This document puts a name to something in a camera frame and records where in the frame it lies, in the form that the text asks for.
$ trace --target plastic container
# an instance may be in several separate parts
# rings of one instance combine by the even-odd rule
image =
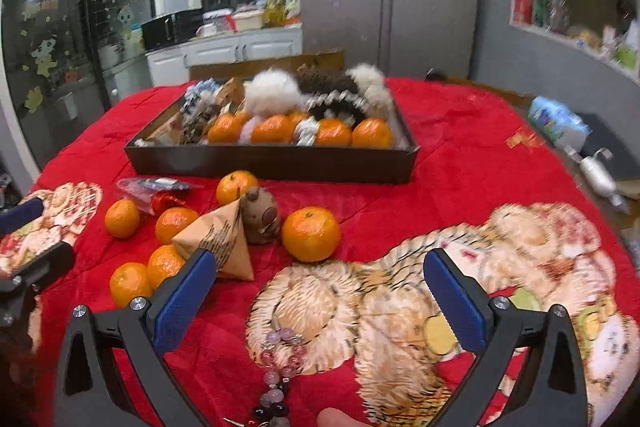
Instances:
[[[256,10],[252,12],[236,13],[233,15],[238,31],[245,32],[248,30],[261,29],[263,12],[263,10]]]

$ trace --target plush toy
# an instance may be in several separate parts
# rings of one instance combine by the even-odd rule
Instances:
[[[244,110],[267,118],[302,109],[304,100],[290,73],[268,70],[258,73],[244,88]]]
[[[246,191],[240,198],[240,212],[244,235],[250,245],[265,245],[278,237],[280,213],[268,190],[252,187]]]

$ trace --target kitchen cabinet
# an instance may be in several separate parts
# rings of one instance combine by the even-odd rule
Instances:
[[[295,26],[193,39],[149,53],[146,58],[154,86],[175,86],[188,82],[190,66],[231,64],[301,53],[302,28]]]
[[[154,86],[176,86],[189,81],[186,52],[181,46],[146,56]]]
[[[302,53],[302,29],[262,30],[242,36],[243,60],[290,57]]]
[[[240,59],[240,37],[213,37],[204,42],[187,42],[182,45],[187,55],[187,66],[201,64],[229,64]]]

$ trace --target food container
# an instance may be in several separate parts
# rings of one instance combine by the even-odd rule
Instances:
[[[239,32],[259,30],[262,28],[262,14],[264,10],[236,13],[232,17],[236,21]]]
[[[138,174],[219,178],[235,170],[271,180],[404,184],[411,178],[419,147],[396,104],[389,126],[392,149],[304,147],[291,144],[187,144],[136,146],[174,117],[184,98],[176,100],[126,145]]]

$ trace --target tangerine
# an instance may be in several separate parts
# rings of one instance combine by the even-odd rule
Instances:
[[[258,180],[251,172],[234,171],[220,180],[216,199],[220,205],[232,203],[251,187],[258,187]]]
[[[184,257],[178,253],[174,245],[158,248],[146,264],[146,276],[151,288],[157,290],[163,280],[177,274],[185,263]]]
[[[348,147],[351,145],[351,129],[337,118],[322,118],[316,134],[315,145]]]
[[[150,297],[153,293],[142,263],[125,263],[116,268],[109,279],[109,290],[118,308],[124,308],[135,297]]]
[[[326,208],[308,206],[290,214],[282,226],[282,244],[302,263],[330,257],[340,243],[340,225]]]
[[[354,147],[389,149],[394,146],[394,134],[380,118],[367,118],[353,130]]]
[[[234,115],[221,114],[207,133],[209,143],[235,143],[240,139],[242,120]]]
[[[244,125],[249,120],[251,120],[251,115],[245,110],[237,111],[235,116],[236,116],[236,120],[239,120],[242,123],[242,125]]]
[[[170,245],[178,232],[198,219],[198,213],[190,208],[174,206],[165,210],[156,221],[156,237],[161,245]]]
[[[290,112],[287,115],[287,117],[289,118],[289,120],[293,124],[293,130],[295,130],[300,122],[302,122],[303,120],[306,120],[307,118],[309,118],[309,113],[308,112],[302,112],[302,111],[294,111],[294,112]]]
[[[291,143],[295,127],[284,114],[274,114],[255,126],[252,143]]]
[[[118,200],[104,215],[104,226],[113,237],[128,239],[140,225],[140,211],[131,200]]]

